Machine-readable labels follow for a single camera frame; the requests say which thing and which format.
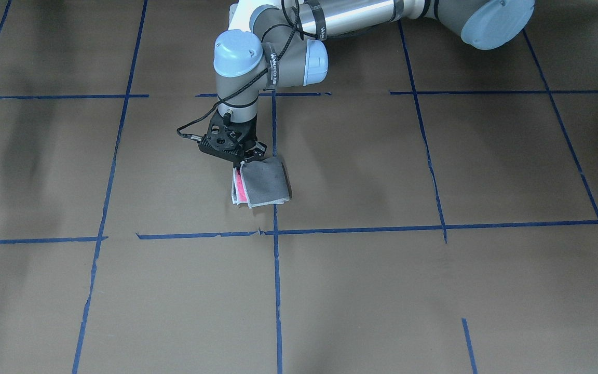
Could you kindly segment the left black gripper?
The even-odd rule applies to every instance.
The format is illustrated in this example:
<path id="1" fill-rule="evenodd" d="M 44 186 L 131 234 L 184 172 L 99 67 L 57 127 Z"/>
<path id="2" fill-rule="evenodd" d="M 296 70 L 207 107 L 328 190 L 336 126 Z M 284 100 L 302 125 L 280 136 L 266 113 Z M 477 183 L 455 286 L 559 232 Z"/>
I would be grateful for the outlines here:
<path id="1" fill-rule="evenodd" d="M 218 117 L 216 124 L 219 128 L 216 141 L 223 139 L 223 143 L 216 143 L 218 158 L 225 159 L 237 167 L 242 162 L 261 159 L 264 156 L 267 146 L 258 141 L 257 117 L 243 123 L 236 123 L 228 118 Z"/>

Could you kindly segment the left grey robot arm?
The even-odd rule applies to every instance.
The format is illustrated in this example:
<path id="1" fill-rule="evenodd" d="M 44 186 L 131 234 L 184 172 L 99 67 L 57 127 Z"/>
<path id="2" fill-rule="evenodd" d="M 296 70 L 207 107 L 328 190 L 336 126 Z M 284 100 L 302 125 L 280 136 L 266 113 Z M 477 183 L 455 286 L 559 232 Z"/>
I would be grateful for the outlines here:
<path id="1" fill-rule="evenodd" d="M 501 47 L 529 22 L 534 1 L 239 1 L 214 41 L 218 101 L 207 133 L 191 136 L 201 152 L 238 166 L 260 159 L 256 136 L 261 91 L 322 82 L 324 42 L 399 19 L 430 18 L 479 50 Z"/>

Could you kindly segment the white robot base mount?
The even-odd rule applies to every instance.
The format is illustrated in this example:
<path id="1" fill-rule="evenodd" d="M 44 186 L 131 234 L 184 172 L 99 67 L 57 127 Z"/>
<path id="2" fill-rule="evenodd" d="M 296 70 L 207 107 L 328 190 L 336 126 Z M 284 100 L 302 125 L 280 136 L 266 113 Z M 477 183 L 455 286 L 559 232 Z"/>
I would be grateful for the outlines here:
<path id="1" fill-rule="evenodd" d="M 259 1 L 238 1 L 230 6 L 228 30 L 238 29 L 251 32 L 252 14 L 259 7 Z"/>

